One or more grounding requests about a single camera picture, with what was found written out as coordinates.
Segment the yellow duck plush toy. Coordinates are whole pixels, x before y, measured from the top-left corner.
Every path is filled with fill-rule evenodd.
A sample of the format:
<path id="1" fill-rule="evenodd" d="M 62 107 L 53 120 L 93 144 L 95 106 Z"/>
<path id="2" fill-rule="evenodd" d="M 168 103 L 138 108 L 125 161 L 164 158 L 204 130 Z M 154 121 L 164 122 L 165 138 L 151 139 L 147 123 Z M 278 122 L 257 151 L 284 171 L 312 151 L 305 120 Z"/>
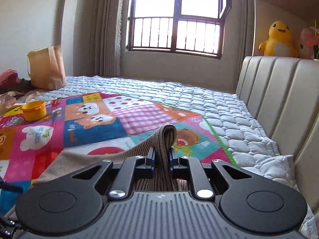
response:
<path id="1" fill-rule="evenodd" d="M 258 49 L 264 56 L 298 57 L 298 51 L 294 47 L 292 32 L 282 21 L 273 22 L 269 28 L 268 40 L 262 42 Z"/>

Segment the yellow plastic bowl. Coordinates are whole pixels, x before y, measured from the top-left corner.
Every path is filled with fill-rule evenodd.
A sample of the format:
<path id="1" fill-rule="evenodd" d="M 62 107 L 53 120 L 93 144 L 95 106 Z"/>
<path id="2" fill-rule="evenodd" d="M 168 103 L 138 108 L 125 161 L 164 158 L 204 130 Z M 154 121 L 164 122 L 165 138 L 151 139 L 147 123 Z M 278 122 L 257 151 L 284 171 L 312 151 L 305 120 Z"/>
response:
<path id="1" fill-rule="evenodd" d="M 24 119 L 28 122 L 40 120 L 46 116 L 46 102 L 36 100 L 22 106 Z"/>

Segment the beige striped knit garment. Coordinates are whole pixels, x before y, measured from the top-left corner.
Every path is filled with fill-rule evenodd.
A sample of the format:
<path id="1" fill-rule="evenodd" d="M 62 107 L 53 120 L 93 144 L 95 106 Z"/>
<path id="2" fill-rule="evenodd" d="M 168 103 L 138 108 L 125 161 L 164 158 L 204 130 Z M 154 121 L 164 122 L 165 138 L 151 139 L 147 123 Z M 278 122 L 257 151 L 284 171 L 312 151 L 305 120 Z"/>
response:
<path id="1" fill-rule="evenodd" d="M 63 151 L 1 217 L 1 238 L 302 238 L 297 190 L 178 156 L 176 137 L 166 125 L 121 153 Z"/>

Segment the colourful patchwork play mat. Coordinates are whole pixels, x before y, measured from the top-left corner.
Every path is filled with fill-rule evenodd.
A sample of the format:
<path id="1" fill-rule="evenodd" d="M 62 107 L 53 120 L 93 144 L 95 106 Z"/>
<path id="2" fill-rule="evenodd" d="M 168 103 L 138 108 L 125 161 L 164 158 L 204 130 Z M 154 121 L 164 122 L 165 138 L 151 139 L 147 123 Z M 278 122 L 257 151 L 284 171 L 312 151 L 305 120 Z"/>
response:
<path id="1" fill-rule="evenodd" d="M 168 154 L 233 163 L 213 127 L 200 114 L 151 101 L 105 92 L 46 103 L 46 116 L 28 122 L 22 107 L 1 117 L 1 180 L 28 190 L 104 159 L 126 158 L 156 150 L 153 179 L 136 190 L 174 191 L 187 183 L 173 179 Z"/>

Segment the pile of red clothes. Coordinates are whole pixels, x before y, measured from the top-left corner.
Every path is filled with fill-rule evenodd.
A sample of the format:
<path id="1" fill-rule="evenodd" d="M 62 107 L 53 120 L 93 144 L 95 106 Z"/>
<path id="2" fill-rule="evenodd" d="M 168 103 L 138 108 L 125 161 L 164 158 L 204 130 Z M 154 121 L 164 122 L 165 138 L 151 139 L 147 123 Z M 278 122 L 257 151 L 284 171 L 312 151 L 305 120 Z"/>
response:
<path id="1" fill-rule="evenodd" d="M 20 79 L 15 70 L 7 70 L 1 73 L 1 116 L 12 109 L 21 107 L 23 104 L 45 92 L 46 90 L 44 89 L 34 87 L 30 80 Z"/>

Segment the grey quilted mattress cover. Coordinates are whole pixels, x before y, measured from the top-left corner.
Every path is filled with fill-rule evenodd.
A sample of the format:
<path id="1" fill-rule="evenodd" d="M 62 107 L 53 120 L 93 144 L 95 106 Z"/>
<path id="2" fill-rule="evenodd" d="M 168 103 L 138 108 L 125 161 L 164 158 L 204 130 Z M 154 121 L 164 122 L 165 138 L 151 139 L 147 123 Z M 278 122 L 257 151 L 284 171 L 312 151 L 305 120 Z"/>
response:
<path id="1" fill-rule="evenodd" d="M 67 77 L 59 90 L 41 92 L 36 100 L 51 101 L 92 92 L 119 93 L 199 113 L 213 127 L 232 162 L 248 171 L 290 187 L 296 186 L 293 156 L 282 156 L 245 103 L 235 94 L 185 86 L 99 76 Z"/>

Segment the pink plush toy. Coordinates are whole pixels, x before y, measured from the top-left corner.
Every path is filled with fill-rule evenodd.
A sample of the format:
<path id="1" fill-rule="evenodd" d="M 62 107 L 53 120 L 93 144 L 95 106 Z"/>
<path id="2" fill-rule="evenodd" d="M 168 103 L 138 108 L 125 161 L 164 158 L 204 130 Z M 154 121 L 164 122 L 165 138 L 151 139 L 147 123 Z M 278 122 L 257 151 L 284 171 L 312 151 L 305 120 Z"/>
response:
<path id="1" fill-rule="evenodd" d="M 318 45 L 318 28 L 309 27 L 301 31 L 298 43 L 298 57 L 301 59 L 315 59 L 314 46 Z"/>

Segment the beige padded headboard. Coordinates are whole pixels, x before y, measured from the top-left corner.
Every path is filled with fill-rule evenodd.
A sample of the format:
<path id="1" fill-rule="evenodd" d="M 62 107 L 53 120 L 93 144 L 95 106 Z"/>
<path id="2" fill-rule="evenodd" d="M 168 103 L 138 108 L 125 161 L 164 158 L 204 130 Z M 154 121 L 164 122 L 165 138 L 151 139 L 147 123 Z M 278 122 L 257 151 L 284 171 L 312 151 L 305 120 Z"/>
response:
<path id="1" fill-rule="evenodd" d="M 299 191 L 318 214 L 318 61 L 270 56 L 244 59 L 236 94 L 292 155 Z"/>

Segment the brown framed barred window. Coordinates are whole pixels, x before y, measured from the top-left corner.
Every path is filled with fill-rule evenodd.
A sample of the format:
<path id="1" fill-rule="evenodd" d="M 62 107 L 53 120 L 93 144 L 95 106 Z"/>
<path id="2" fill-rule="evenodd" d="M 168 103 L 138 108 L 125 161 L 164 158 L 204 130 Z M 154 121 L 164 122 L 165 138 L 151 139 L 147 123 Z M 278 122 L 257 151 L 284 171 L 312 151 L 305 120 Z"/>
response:
<path id="1" fill-rule="evenodd" d="M 129 0 L 128 51 L 221 59 L 231 0 Z"/>

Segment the brown paper bag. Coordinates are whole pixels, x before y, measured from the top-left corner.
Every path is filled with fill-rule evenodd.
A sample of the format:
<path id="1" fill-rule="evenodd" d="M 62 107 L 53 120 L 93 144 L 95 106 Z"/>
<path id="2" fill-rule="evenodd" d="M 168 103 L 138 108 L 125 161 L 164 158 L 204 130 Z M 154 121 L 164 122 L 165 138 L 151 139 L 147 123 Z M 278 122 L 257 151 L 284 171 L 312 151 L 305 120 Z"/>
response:
<path id="1" fill-rule="evenodd" d="M 58 90 L 67 85 L 61 45 L 27 53 L 28 75 L 32 86 Z"/>

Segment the beige pleated curtain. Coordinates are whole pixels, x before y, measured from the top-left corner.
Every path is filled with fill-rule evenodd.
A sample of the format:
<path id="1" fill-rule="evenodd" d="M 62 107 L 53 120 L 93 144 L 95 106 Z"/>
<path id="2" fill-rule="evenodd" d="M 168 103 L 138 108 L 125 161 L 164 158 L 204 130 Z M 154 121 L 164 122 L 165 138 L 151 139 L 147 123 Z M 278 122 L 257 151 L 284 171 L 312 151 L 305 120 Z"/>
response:
<path id="1" fill-rule="evenodd" d="M 120 75 L 124 0 L 78 0 L 73 63 L 74 75 Z"/>

